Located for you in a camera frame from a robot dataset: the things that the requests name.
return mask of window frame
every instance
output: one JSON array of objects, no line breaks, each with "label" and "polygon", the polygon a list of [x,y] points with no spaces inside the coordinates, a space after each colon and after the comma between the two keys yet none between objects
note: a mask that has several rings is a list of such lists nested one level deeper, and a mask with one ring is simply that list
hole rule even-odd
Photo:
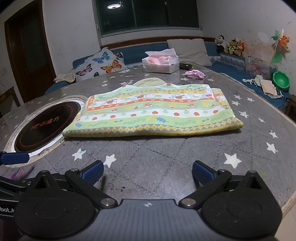
[{"label": "window frame", "polygon": [[[147,30],[162,30],[162,29],[202,30],[202,28],[200,26],[197,27],[197,28],[195,28],[195,27],[174,27],[174,26],[169,26],[169,25],[159,25],[159,26],[153,25],[153,26],[137,27],[136,14],[135,14],[135,8],[134,8],[133,0],[131,0],[131,2],[132,2],[132,6],[133,6],[133,17],[134,17],[135,27],[122,28],[120,30],[113,30],[113,31],[103,33],[103,26],[102,26],[101,15],[100,15],[100,10],[99,10],[99,2],[98,2],[98,0],[95,0],[96,13],[97,13],[97,18],[98,18],[98,23],[99,23],[99,28],[98,29],[99,29],[101,37],[108,37],[108,36],[114,36],[114,35],[119,35],[119,34],[140,32],[140,31],[147,31]],[[197,17],[198,17],[198,25],[199,25],[200,24],[200,19],[199,19],[198,8],[197,8]]]}]

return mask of window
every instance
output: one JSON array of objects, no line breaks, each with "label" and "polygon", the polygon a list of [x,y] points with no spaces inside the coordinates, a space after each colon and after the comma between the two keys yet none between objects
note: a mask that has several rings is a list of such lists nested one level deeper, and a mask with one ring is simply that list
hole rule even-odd
[{"label": "window", "polygon": [[96,2],[102,35],[149,27],[199,27],[196,0]]}]

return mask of black cooktop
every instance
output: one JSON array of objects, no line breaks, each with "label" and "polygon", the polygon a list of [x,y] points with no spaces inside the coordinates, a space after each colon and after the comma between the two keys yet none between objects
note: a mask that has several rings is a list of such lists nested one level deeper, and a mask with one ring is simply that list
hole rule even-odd
[{"label": "black cooktop", "polygon": [[18,134],[15,150],[31,153],[47,145],[74,120],[80,104],[63,102],[45,109],[30,120]]}]

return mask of green bowl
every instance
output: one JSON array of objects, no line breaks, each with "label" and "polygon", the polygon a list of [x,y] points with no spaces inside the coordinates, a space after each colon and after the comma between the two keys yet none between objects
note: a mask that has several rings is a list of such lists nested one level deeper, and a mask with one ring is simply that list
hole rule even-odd
[{"label": "green bowl", "polygon": [[281,72],[277,71],[272,76],[272,83],[279,89],[285,91],[290,88],[290,79],[289,77]]}]

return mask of ceiling light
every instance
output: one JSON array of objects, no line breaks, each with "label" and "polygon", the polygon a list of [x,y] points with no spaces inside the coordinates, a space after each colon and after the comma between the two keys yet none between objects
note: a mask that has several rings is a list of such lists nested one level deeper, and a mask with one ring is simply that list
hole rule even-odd
[{"label": "ceiling light", "polygon": [[108,9],[114,9],[114,8],[119,8],[119,7],[121,7],[121,4],[116,3],[116,4],[111,4],[111,5],[109,5],[107,8],[108,8]]}]

